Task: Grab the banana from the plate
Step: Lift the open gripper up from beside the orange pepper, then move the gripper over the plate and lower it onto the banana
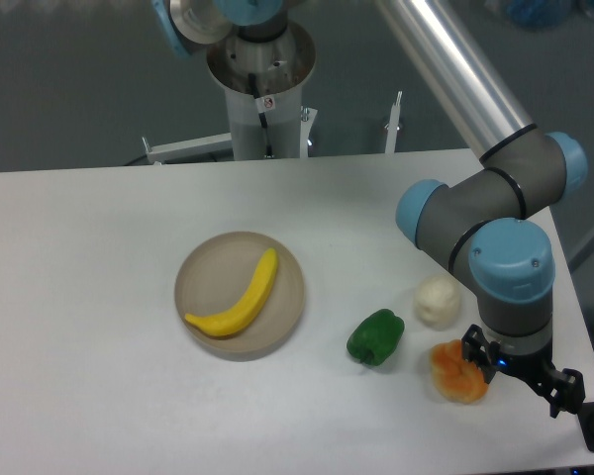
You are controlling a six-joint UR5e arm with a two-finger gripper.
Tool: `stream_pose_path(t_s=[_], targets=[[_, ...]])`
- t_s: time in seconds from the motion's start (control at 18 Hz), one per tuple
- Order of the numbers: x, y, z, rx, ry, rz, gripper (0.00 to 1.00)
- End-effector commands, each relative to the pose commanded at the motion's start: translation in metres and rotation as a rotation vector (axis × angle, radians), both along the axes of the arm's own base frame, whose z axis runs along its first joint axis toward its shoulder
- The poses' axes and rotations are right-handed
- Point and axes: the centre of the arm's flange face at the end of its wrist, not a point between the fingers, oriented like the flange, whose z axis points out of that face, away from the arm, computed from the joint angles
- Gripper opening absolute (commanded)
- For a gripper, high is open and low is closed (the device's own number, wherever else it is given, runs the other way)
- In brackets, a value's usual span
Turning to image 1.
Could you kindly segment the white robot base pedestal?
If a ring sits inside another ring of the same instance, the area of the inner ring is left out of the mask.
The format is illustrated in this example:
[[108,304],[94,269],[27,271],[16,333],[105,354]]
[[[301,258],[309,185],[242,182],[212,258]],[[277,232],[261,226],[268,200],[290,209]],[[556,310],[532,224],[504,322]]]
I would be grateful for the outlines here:
[[302,89],[316,51],[295,22],[267,42],[231,35],[207,53],[225,94],[234,160],[297,158],[302,147]]

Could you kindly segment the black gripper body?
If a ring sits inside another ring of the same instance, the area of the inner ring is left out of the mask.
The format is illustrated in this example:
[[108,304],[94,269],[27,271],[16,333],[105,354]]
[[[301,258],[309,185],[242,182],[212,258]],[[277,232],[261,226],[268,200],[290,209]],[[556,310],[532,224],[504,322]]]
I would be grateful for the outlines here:
[[492,341],[486,345],[488,365],[483,370],[485,381],[491,381],[497,372],[521,381],[544,381],[549,370],[549,343],[535,352],[515,355],[505,347]]

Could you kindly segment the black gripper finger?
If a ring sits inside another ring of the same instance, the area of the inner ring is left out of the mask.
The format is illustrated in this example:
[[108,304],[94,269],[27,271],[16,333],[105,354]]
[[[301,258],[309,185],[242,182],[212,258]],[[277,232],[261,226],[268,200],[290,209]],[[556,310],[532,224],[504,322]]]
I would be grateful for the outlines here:
[[585,400],[583,374],[575,369],[558,370],[551,361],[541,361],[530,370],[524,381],[549,406],[555,419],[560,413],[577,415]]
[[486,339],[478,325],[471,325],[461,339],[462,358],[473,363],[482,373],[483,380],[490,384],[498,371],[499,344]]

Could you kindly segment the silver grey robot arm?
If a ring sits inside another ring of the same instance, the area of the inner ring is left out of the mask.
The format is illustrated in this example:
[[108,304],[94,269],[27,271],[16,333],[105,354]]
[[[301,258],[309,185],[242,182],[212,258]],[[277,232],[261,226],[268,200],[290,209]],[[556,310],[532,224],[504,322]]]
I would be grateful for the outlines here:
[[[156,1],[171,48],[202,49],[228,104],[235,158],[293,158],[307,150],[301,88],[314,44],[287,1]],[[481,325],[463,337],[486,380],[504,373],[545,398],[553,415],[579,412],[582,375],[552,357],[551,245],[531,216],[585,179],[581,146],[542,133],[445,1],[381,1],[378,9],[482,170],[455,186],[412,185],[396,224],[477,299]]]

